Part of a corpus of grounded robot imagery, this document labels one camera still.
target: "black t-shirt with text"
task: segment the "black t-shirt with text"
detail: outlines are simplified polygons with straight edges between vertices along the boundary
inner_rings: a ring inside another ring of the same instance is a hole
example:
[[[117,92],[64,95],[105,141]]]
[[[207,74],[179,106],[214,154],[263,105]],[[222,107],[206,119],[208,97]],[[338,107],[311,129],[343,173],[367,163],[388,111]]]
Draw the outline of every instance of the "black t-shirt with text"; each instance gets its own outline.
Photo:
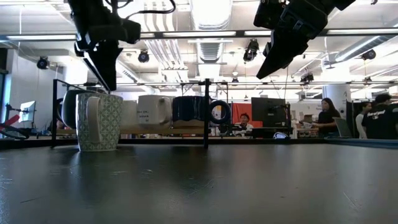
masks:
[[[335,122],[333,118],[339,118],[340,114],[338,111],[322,111],[318,115],[318,123],[319,124],[329,124]],[[320,128],[319,132],[323,134],[334,133],[337,132],[337,126],[334,127],[324,127]]]
[[[398,112],[388,105],[376,105],[362,120],[368,139],[398,139],[397,123]]]

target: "ceiling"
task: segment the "ceiling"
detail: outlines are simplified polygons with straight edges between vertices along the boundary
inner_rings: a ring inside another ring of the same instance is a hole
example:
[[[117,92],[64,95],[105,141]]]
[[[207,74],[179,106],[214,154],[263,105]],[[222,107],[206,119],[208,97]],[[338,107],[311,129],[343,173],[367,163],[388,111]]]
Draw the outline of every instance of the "ceiling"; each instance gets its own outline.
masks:
[[[172,14],[174,29],[177,31],[192,30],[193,27],[189,1],[176,0],[176,3],[177,10]],[[391,21],[398,18],[398,16],[396,16],[398,0],[379,0],[376,5],[371,5],[370,3],[370,1],[357,0],[344,11],[333,11],[329,16],[327,28],[390,27]],[[69,19],[69,7],[67,4],[64,4],[63,1],[44,1],[37,4],[32,3],[26,5],[20,5],[20,3],[17,2],[15,4],[18,5],[4,5],[0,0],[0,34],[2,35],[61,34],[75,32],[75,26]],[[252,24],[258,4],[259,1],[253,0],[233,1],[231,20],[229,22],[228,29],[260,29]],[[145,18],[147,23],[148,20],[151,19],[155,20],[156,16],[148,15]],[[155,25],[155,28],[157,30],[161,29],[161,27],[157,25]],[[272,80],[275,82],[285,82],[286,80],[288,82],[300,81],[300,76],[304,74],[304,68],[308,68],[308,70],[314,74],[317,81],[321,79],[320,74],[322,72],[322,68],[320,66],[321,60],[316,60],[320,55],[325,55],[325,52],[328,52],[329,54],[339,52],[363,38],[365,37],[318,37],[308,43],[305,57],[303,57],[303,55],[295,57],[294,61],[287,69],[279,70],[264,80]],[[188,70],[187,78],[190,81],[193,81],[200,79],[199,76],[201,76],[201,74],[198,71],[196,44],[190,44],[188,41],[189,40],[187,39],[178,40],[178,47],[184,65]],[[232,73],[238,72],[238,78],[241,82],[258,81],[255,76],[264,60],[264,57],[261,54],[258,54],[252,62],[245,64],[243,61],[243,53],[250,40],[237,38],[228,39],[227,41],[230,41],[230,43],[223,44],[223,52],[218,60],[218,63],[222,65],[219,72],[220,76],[217,79],[230,81],[233,77]],[[258,39],[261,51],[268,41],[270,41],[269,38]],[[2,44],[5,47],[15,48],[18,46],[17,42]],[[130,70],[134,71],[143,82],[164,82],[164,77],[159,75],[159,62],[151,51],[149,51],[150,60],[147,63],[140,63],[137,59],[139,52],[142,49],[147,49],[144,41],[140,41],[135,45],[121,43],[121,46],[124,50],[119,57],[120,61],[128,66]],[[54,53],[56,50],[63,49],[70,51],[69,55],[73,55],[73,42],[21,42],[20,47],[20,53],[31,59],[41,56],[41,54],[43,54],[43,50],[51,50]],[[395,51],[398,50],[397,38],[393,38],[374,49],[377,53],[377,57],[374,60],[368,61],[366,66],[364,66],[364,62],[362,60],[358,59],[352,59],[344,63],[344,65],[348,66],[351,70],[349,76],[350,80],[361,81],[365,74],[368,75],[381,70],[387,70],[396,65],[396,61],[394,59],[397,57],[395,54]],[[63,58],[64,57],[54,58],[54,60],[63,60]],[[375,77],[373,80],[392,80],[394,78],[398,78],[398,73],[396,73],[396,71],[387,72]]]

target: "white wall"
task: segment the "white wall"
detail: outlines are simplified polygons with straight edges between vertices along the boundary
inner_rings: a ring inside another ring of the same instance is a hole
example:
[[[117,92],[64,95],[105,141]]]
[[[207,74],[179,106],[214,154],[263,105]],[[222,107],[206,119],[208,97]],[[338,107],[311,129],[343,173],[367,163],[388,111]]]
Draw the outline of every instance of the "white wall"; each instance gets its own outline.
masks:
[[[9,69],[11,88],[9,103],[13,108],[19,108],[21,103],[36,101],[35,125],[38,130],[47,128],[52,119],[53,79],[63,80],[63,75],[53,70],[39,70],[36,63],[22,57],[17,57],[15,50],[10,50],[8,61],[12,62]],[[58,98],[63,97],[66,88],[58,84]],[[17,114],[10,112],[10,117]],[[29,123],[16,123],[14,126],[30,128]]]

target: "black table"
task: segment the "black table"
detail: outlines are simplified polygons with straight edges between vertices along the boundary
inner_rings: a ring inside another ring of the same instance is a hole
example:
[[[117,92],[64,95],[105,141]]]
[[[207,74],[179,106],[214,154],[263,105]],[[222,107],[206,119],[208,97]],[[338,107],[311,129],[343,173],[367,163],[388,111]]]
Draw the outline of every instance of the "black table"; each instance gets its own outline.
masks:
[[[397,223],[397,161],[328,144],[0,151],[0,223]]]

